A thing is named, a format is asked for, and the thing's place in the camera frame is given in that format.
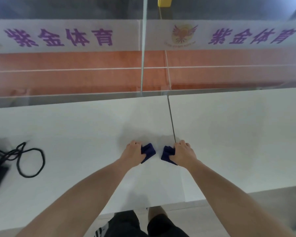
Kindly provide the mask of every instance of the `shorts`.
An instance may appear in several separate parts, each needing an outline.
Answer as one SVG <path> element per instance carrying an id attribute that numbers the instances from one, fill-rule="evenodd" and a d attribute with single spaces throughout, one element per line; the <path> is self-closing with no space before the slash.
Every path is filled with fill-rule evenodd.
<path id="1" fill-rule="evenodd" d="M 119 212 L 102 228 L 95 237 L 188 237 L 164 214 L 155 216 L 147 226 L 148 235 L 140 230 L 139 220 L 134 211 Z"/>

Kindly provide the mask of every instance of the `left hand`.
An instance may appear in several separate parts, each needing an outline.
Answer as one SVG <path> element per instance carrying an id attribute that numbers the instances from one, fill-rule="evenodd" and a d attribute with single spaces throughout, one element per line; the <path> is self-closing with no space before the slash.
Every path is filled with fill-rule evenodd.
<path id="1" fill-rule="evenodd" d="M 140 141 L 131 141 L 123 151 L 120 160 L 123 160 L 127 163 L 129 168 L 133 168 L 139 165 L 146 157 L 146 154 L 141 153 Z"/>

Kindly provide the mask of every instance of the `purple chinese character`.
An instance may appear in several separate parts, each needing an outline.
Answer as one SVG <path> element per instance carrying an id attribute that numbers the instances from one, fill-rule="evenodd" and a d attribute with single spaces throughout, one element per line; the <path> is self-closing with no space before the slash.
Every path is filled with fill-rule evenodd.
<path id="1" fill-rule="evenodd" d="M 41 29 L 41 34 L 38 36 L 46 42 L 46 46 L 64 46 L 59 39 L 59 35 L 46 31 L 46 29 Z"/>
<path id="2" fill-rule="evenodd" d="M 290 37 L 291 35 L 293 35 L 296 32 L 295 29 L 290 29 L 290 30 L 283 30 L 280 35 L 274 39 L 274 41 L 271 42 L 271 44 L 273 42 L 277 42 L 277 44 L 280 44 L 281 42 L 283 42 L 285 39 L 287 39 L 288 37 Z"/>
<path id="3" fill-rule="evenodd" d="M 25 45 L 27 47 L 38 46 L 35 41 L 29 39 L 31 36 L 24 30 L 14 29 L 14 31 L 12 31 L 11 29 L 7 29 L 4 30 L 4 32 L 8 34 L 9 38 L 14 39 L 21 47 L 24 47 Z"/>
<path id="4" fill-rule="evenodd" d="M 213 44 L 213 45 L 216 45 L 218 43 L 223 44 L 225 41 L 225 37 L 229 36 L 231 34 L 231 32 L 232 32 L 232 30 L 230 30 L 229 28 L 226 30 L 224 28 L 218 29 L 213 34 L 213 37 L 208 44 Z"/>
<path id="5" fill-rule="evenodd" d="M 229 42 L 229 44 L 243 44 L 249 36 L 252 36 L 252 33 L 250 33 L 250 29 L 246 29 L 239 34 L 236 34 L 234 36 L 234 40 L 232 42 Z"/>
<path id="6" fill-rule="evenodd" d="M 85 43 L 90 43 L 87 39 L 85 39 L 83 36 L 86 35 L 85 32 L 79 32 L 77 28 L 74 29 L 74 32 L 70 32 L 69 29 L 66 29 L 67 33 L 67 39 L 74 44 L 74 46 L 77 46 L 78 43 L 81 43 L 81 45 L 85 46 Z"/>
<path id="7" fill-rule="evenodd" d="M 109 46 L 113 45 L 111 39 L 113 32 L 112 30 L 103 30 L 101 28 L 100 30 L 94 30 L 92 32 L 97 37 L 100 46 L 102 46 L 103 43 L 107 43 Z"/>
<path id="8" fill-rule="evenodd" d="M 271 29 L 270 31 L 267 31 L 267 30 L 268 28 L 264 29 L 262 32 L 256 35 L 250 44 L 252 44 L 253 42 L 257 42 L 257 44 L 259 44 L 260 42 L 265 42 L 269 38 L 269 35 L 272 35 L 275 33 L 274 28 Z"/>

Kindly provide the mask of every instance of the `black cord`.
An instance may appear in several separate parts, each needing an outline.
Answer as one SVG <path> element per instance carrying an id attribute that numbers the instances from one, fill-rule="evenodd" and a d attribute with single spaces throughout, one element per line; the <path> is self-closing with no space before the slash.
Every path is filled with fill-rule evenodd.
<path id="1" fill-rule="evenodd" d="M 0 157 L 1 157 L 0 158 L 0 166 L 7 160 L 11 161 L 11 160 L 16 159 L 16 168 L 18 169 L 19 174 L 21 176 L 23 176 L 24 178 L 33 178 L 33 177 L 37 176 L 43 170 L 43 168 L 45 166 L 45 155 L 44 155 L 43 150 L 41 150 L 39 148 L 32 148 L 32 149 L 24 150 L 25 145 L 26 145 L 26 142 L 23 142 L 23 143 L 19 144 L 16 147 L 16 149 L 11 150 L 9 152 L 4 152 L 4 151 L 0 150 Z M 20 159 L 21 159 L 23 153 L 26 153 L 26 152 L 29 152 L 29 151 L 32 151 L 32 150 L 36 150 L 36 151 L 39 151 L 41 153 L 43 164 L 42 164 L 42 167 L 39 169 L 39 171 L 35 175 L 25 175 L 22 172 L 21 168 L 20 168 Z"/>

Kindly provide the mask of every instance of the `logo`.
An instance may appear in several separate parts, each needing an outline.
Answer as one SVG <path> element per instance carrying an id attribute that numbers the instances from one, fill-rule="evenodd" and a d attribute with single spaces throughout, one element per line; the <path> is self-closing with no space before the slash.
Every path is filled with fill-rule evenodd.
<path id="1" fill-rule="evenodd" d="M 192 43 L 189 43 L 189 40 L 192 39 L 197 26 L 198 25 L 196 25 L 195 27 L 192 27 L 192 25 L 190 24 L 185 24 L 181 26 L 174 25 L 174 28 L 172 31 L 172 42 L 175 45 L 169 44 L 167 42 L 165 42 L 165 44 L 169 47 L 186 47 L 194 44 L 195 41 Z"/>

